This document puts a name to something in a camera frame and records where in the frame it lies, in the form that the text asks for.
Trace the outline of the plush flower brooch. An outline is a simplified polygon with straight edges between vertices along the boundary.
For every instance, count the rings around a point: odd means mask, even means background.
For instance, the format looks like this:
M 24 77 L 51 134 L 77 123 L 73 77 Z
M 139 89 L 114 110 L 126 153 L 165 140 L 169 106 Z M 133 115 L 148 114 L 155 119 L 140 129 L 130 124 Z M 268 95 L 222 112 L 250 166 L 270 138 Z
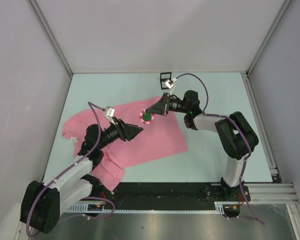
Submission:
M 142 111 L 139 114 L 139 118 L 143 124 L 151 124 L 155 117 L 153 113 Z

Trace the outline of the pink t-shirt garment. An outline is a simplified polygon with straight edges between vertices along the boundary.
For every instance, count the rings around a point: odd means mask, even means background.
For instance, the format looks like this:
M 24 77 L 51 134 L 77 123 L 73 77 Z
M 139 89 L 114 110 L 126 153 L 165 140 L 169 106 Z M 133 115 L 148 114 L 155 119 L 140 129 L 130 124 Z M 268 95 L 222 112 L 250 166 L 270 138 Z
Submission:
M 125 168 L 188 151 L 186 138 L 173 112 L 166 116 L 153 115 L 150 123 L 141 119 L 145 109 L 159 99 L 153 97 L 114 107 L 115 117 L 127 124 L 140 126 L 143 131 L 131 141 L 118 139 L 102 149 L 104 157 L 91 173 L 109 191 L 121 182 Z

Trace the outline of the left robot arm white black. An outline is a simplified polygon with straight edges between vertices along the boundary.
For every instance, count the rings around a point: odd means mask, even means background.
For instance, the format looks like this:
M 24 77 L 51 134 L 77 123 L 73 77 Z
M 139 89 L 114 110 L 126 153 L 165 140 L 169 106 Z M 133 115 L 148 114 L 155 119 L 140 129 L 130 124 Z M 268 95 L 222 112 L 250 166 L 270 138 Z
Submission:
M 84 198 L 95 200 L 100 196 L 100 181 L 90 173 L 101 163 L 103 148 L 116 140 L 131 141 L 143 131 L 142 127 L 125 123 L 122 119 L 113 120 L 106 129 L 101 129 L 99 124 L 88 126 L 72 164 L 50 180 L 34 180 L 27 186 L 20 221 L 26 224 L 29 237 L 32 236 L 31 228 L 48 234 L 70 207 Z

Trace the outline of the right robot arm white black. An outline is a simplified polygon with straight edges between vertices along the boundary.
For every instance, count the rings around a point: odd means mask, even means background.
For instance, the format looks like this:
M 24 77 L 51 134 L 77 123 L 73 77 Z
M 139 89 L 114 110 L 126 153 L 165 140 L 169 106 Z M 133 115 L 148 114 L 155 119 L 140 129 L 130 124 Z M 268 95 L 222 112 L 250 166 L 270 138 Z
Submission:
M 227 201 L 238 199 L 238 195 L 243 196 L 245 162 L 259 144 L 257 134 L 243 114 L 239 111 L 230 116 L 204 113 L 200 109 L 198 93 L 188 90 L 183 99 L 174 94 L 163 93 L 155 104 L 141 113 L 140 117 L 149 123 L 155 115 L 166 116 L 169 112 L 185 114 L 183 121 L 188 129 L 218 134 L 228 159 L 225 173 L 220 180 L 220 190 L 216 195 Z

